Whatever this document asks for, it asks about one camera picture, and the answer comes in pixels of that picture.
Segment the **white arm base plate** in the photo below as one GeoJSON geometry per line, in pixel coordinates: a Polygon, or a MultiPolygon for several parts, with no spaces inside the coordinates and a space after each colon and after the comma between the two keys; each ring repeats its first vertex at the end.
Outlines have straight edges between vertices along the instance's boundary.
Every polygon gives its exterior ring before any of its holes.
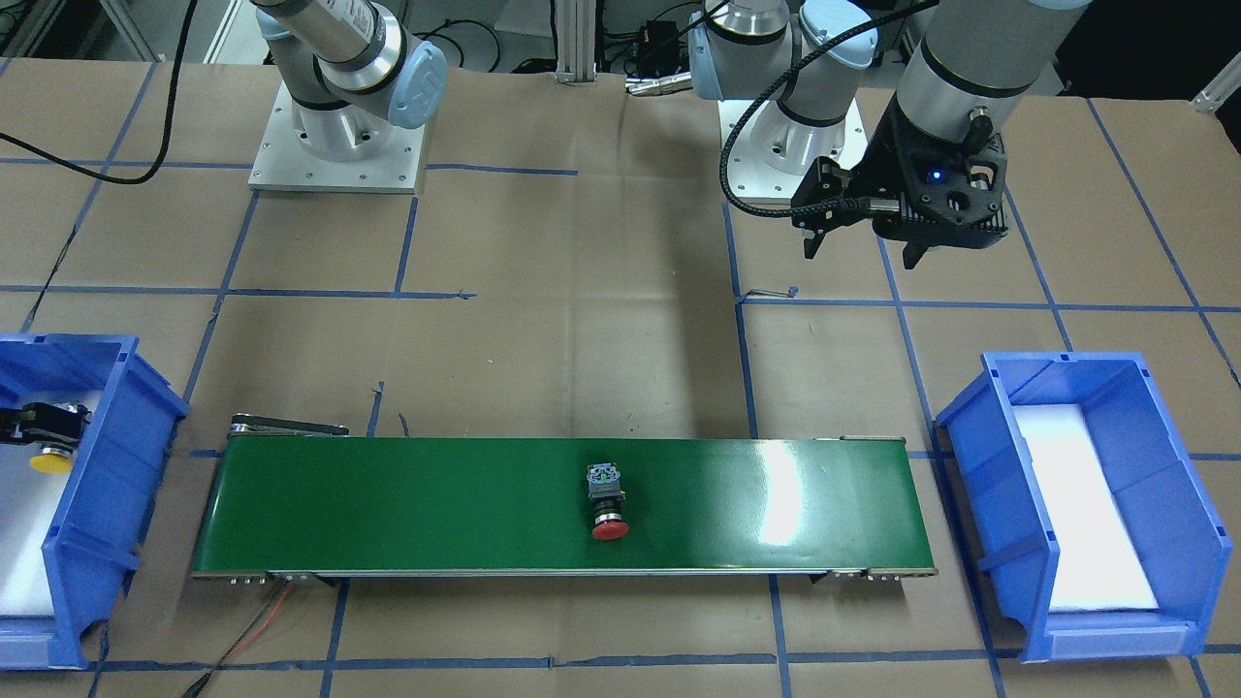
{"type": "Polygon", "coordinates": [[[777,103],[763,103],[746,123],[727,158],[732,194],[750,205],[791,204],[812,163],[828,156],[843,169],[854,168],[866,150],[858,103],[829,127],[793,122],[777,103]]]}
{"type": "Polygon", "coordinates": [[[355,106],[311,111],[276,93],[248,185],[282,193],[414,194],[427,128],[402,129],[355,106]]]}

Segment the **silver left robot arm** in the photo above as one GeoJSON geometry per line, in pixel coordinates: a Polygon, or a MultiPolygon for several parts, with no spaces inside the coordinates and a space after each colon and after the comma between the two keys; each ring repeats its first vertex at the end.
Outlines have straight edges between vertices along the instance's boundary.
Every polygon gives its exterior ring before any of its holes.
{"type": "Polygon", "coordinates": [[[862,220],[903,243],[913,270],[937,247],[1005,238],[1001,125],[1036,83],[1086,1],[920,1],[872,16],[851,1],[704,2],[688,25],[694,92],[745,99],[724,137],[719,189],[740,211],[787,219],[804,256],[862,220]],[[930,12],[872,138],[854,165],[849,107],[885,25],[930,12]]]}

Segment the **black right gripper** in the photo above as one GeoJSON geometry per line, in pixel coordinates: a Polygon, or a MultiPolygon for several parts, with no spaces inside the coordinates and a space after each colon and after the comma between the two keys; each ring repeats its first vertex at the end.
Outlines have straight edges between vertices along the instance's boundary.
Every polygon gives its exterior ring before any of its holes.
{"type": "Polygon", "coordinates": [[[1,442],[78,448],[91,419],[92,411],[83,402],[25,402],[1,409],[1,442]]]}

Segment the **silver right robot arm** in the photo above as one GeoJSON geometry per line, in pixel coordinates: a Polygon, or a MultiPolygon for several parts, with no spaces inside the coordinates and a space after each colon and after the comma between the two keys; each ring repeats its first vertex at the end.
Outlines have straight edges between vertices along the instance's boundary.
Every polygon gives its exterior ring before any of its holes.
{"type": "Polygon", "coordinates": [[[315,233],[336,243],[328,265],[391,236],[388,205],[331,212],[311,200],[276,224],[273,194],[244,193],[240,137],[258,130],[256,91],[293,84],[288,111],[318,122],[357,116],[360,150],[395,153],[395,133],[424,122],[446,63],[385,6],[367,1],[261,1],[276,29],[276,67],[195,94],[182,66],[2,58],[2,129],[26,127],[67,147],[58,161],[2,142],[2,332],[177,332],[199,348],[182,397],[204,405],[223,376],[213,349],[231,318],[244,243],[258,233],[315,233]]]}

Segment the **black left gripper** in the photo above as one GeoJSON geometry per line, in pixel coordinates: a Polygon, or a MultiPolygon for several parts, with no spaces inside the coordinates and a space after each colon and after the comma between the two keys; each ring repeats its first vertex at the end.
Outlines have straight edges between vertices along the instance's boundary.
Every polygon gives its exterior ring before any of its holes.
{"type": "Polygon", "coordinates": [[[792,222],[803,230],[804,258],[815,258],[827,233],[864,219],[879,238],[905,243],[903,270],[916,270],[934,247],[990,247],[1009,233],[1005,168],[988,108],[967,111],[965,135],[943,142],[892,102],[851,171],[820,156],[795,190],[792,222]]]}

